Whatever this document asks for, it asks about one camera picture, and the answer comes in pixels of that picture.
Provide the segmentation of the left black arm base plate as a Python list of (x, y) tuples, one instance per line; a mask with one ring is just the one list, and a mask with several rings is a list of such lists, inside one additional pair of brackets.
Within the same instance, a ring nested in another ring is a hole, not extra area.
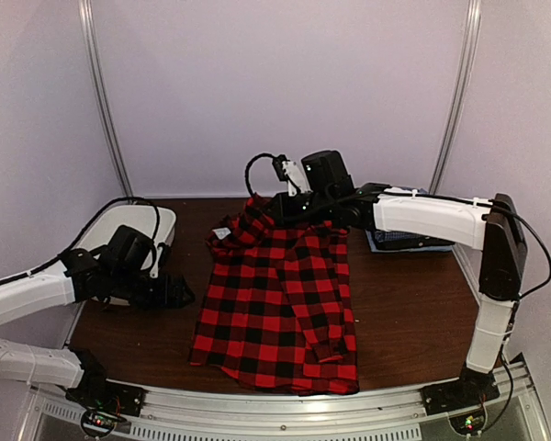
[(145, 390), (140, 387), (107, 381), (101, 391), (87, 388), (67, 389), (65, 398), (88, 410), (116, 416), (139, 417), (144, 403)]

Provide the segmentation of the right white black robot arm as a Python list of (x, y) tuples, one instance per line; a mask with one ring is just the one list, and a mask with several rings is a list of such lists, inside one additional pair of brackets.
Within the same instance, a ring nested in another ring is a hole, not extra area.
[(468, 406), (486, 397), (494, 369), (521, 300), (527, 255), (512, 199), (437, 197), (417, 189), (368, 183), (355, 187), (337, 151), (313, 153), (296, 163), (271, 160), (287, 191), (275, 197), (283, 225), (332, 221), (340, 227), (403, 232), (465, 245), (482, 254), (479, 309), (472, 341), (458, 379), (443, 387)]

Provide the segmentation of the red black plaid shirt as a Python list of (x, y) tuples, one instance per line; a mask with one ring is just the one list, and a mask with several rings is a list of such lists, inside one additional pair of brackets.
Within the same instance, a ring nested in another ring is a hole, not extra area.
[(360, 390), (348, 231), (279, 227), (258, 195), (206, 239), (213, 261), (189, 363), (243, 387), (297, 395)]

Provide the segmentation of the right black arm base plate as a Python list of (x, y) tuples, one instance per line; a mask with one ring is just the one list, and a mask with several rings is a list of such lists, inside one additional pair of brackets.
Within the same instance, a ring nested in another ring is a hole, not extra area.
[(461, 379), (435, 383), (421, 389), (427, 415), (452, 413), (468, 407), (479, 407), (482, 402), (500, 397), (497, 386), (478, 386)]

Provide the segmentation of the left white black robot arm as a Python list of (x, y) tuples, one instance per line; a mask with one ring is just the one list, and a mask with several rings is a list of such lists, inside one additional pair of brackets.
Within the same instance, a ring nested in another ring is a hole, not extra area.
[[(0, 326), (35, 312), (95, 299), (143, 310), (181, 309), (195, 295), (183, 277), (154, 276), (166, 243), (121, 225), (108, 243), (68, 248), (52, 263), (0, 280)], [(51, 384), (87, 408), (113, 401), (106, 370), (87, 350), (53, 350), (0, 339), (0, 380)]]

